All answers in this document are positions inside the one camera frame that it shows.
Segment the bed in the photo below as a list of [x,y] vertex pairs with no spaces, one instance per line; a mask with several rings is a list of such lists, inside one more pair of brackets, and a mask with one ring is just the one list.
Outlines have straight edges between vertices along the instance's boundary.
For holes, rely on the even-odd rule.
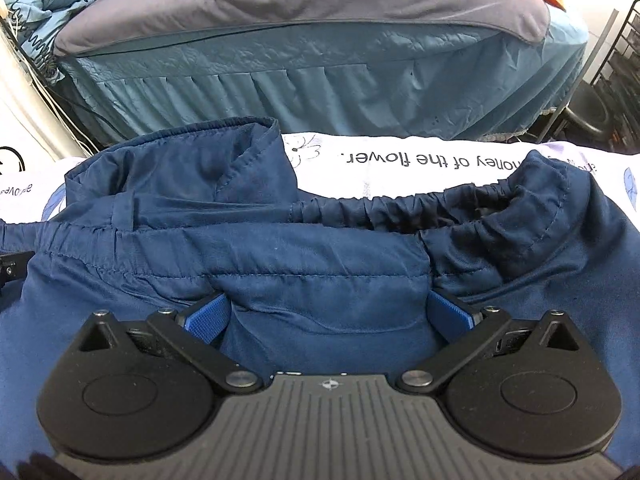
[[104,145],[247,115],[284,132],[508,137],[565,97],[588,39],[542,0],[5,1]]

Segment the blue bed sheet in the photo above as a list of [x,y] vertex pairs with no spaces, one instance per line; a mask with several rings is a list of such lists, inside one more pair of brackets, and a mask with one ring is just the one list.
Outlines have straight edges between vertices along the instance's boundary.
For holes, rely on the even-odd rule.
[[540,44],[461,25],[311,23],[130,41],[59,61],[104,143],[230,116],[284,132],[478,139],[529,128],[565,97],[588,39],[549,7]]

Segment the logo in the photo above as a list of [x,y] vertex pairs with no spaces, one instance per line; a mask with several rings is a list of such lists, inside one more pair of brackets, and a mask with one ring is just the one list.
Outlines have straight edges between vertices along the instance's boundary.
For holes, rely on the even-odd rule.
[[321,141],[316,139],[315,135],[309,139],[305,136],[290,134],[282,137],[282,140],[284,141],[284,150],[294,170],[304,160],[312,160],[320,156]]
[[18,173],[19,171],[24,171],[24,159],[15,148],[0,146],[0,155],[2,156],[0,164],[4,166],[0,168],[0,175],[2,175],[2,172]]
[[57,190],[53,192],[47,204],[42,210],[42,218],[40,221],[44,222],[50,220],[53,216],[57,215],[65,208],[66,205],[66,185],[62,184]]
[[341,386],[342,383],[339,383],[338,381],[336,381],[335,379],[327,379],[325,381],[322,381],[320,383],[320,386],[322,386],[323,388],[331,391],[331,390],[335,390],[338,386]]
[[625,189],[626,195],[631,201],[631,205],[636,209],[636,201],[638,200],[638,186],[636,185],[636,178],[634,177],[631,168],[625,170]]

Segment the black chair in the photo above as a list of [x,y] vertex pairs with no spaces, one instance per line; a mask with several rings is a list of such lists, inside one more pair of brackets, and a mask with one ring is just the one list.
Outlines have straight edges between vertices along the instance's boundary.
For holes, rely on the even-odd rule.
[[582,146],[606,146],[614,131],[613,114],[595,88],[581,81],[567,107],[551,128],[557,139],[564,130],[566,139]]

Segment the metal screw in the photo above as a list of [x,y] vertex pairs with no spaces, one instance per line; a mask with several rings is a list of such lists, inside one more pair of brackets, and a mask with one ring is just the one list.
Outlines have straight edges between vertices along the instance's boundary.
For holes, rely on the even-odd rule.
[[248,388],[258,382],[258,376],[248,370],[236,370],[226,376],[226,383],[236,388]]
[[433,383],[433,376],[424,370],[409,370],[402,374],[402,382],[407,386],[429,386]]

